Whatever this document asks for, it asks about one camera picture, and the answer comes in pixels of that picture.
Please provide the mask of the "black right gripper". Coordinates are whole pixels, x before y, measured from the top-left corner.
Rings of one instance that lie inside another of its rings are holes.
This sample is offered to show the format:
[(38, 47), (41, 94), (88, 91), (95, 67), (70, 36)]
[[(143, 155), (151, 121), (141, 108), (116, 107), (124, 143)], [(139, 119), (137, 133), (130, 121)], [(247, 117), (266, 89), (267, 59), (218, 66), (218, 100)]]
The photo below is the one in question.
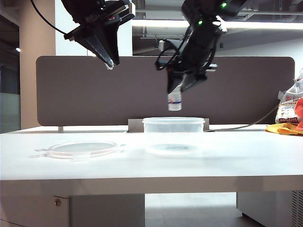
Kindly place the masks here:
[(186, 46), (171, 60), (165, 62), (168, 76), (167, 93), (170, 94), (179, 84), (181, 92), (185, 92), (198, 81), (206, 80), (206, 73), (217, 70), (218, 65), (213, 62), (216, 44), (205, 49), (201, 46)]

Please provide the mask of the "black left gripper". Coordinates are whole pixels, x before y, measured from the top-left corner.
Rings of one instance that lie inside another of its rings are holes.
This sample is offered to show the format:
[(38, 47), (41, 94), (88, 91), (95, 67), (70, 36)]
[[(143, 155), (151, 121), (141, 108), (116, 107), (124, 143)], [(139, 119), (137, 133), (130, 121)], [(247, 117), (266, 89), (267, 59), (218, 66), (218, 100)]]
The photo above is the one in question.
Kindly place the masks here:
[(95, 35), (84, 40), (99, 55), (107, 69), (118, 65), (119, 54), (117, 32), (120, 25), (135, 17), (135, 4), (130, 0), (64, 0), (63, 6), (79, 26), (64, 35), (64, 39), (75, 40), (77, 36), (85, 37), (93, 29), (102, 28), (101, 42)]

